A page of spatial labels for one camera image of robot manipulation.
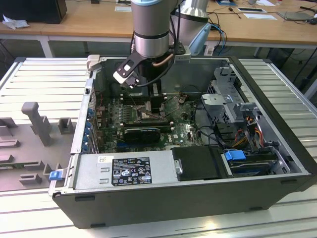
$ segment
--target warning label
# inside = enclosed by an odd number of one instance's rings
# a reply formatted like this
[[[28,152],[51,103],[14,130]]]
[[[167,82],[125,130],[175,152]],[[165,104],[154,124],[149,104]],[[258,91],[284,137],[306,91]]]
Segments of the warning label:
[[[152,183],[150,158],[113,159],[111,183],[113,186]]]

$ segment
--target table leg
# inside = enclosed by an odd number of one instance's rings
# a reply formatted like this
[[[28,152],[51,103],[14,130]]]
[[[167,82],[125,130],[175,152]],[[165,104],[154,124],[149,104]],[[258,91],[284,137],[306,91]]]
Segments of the table leg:
[[[48,36],[38,36],[38,41],[41,43],[44,55],[46,58],[54,58],[54,52],[49,44],[49,37]]]
[[[253,56],[254,57],[259,57],[259,54],[261,53],[262,47],[257,47],[256,51],[254,52]]]
[[[89,55],[89,47],[88,47],[88,42],[84,41],[84,50],[85,50],[85,54]]]
[[[315,94],[315,92],[317,92],[317,79],[314,81],[314,83],[309,87],[309,89],[306,91],[306,93],[304,94],[304,96],[307,99],[311,99],[313,97],[313,95]]]

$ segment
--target computer case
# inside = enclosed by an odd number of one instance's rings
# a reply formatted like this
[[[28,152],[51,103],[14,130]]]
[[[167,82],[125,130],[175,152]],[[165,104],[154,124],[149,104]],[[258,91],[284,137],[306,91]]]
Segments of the computer case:
[[[67,12],[65,0],[4,0],[0,13],[15,20],[60,24]]]

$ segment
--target wooden desk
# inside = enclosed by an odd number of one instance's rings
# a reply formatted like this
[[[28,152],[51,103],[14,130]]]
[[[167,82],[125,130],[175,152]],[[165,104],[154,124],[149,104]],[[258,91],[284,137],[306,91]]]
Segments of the wooden desk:
[[[133,23],[131,12],[115,11],[116,4],[90,1],[76,2],[67,0],[67,15],[61,24],[30,23],[29,28],[11,30],[0,25],[0,38],[26,39],[40,41],[46,57],[53,57],[49,41],[95,41],[95,42],[130,42]],[[243,0],[236,0],[239,6],[246,7]],[[314,3],[298,0],[284,0],[281,6],[265,7],[266,11],[298,11],[299,6],[314,6]],[[247,19],[240,14],[231,13],[228,8],[210,1],[208,11],[219,13],[222,29],[227,34],[227,45],[250,47],[281,47],[314,49],[317,46],[316,26],[296,24],[284,21],[276,13],[277,20]],[[219,41],[218,32],[210,32],[207,44],[214,46]]]
[[[244,1],[237,0],[236,3],[240,7],[247,7]],[[277,11],[299,11],[300,6],[312,7],[316,5],[312,2],[284,0],[280,6],[258,6],[267,12]],[[231,13],[228,8],[221,8],[216,2],[211,2],[208,11],[216,13]],[[305,11],[309,15],[313,15],[311,11]],[[229,42],[246,42],[246,43],[274,43],[274,44],[295,44],[295,45],[312,45],[313,48],[317,45],[317,30],[316,26],[311,24],[297,24],[293,21],[284,21],[277,13],[270,13],[277,20],[264,19],[248,19],[244,14],[239,14],[241,19],[236,14],[219,14],[221,28],[227,33]],[[210,15],[213,22],[217,23],[215,14]]]

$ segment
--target motherboard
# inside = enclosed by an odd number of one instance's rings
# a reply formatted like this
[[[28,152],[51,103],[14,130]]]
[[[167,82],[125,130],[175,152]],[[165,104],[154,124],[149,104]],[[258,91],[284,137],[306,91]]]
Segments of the motherboard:
[[[99,147],[102,153],[170,150],[203,145],[193,125],[197,101],[166,96],[157,113],[150,102],[132,97],[108,100],[97,107]]]

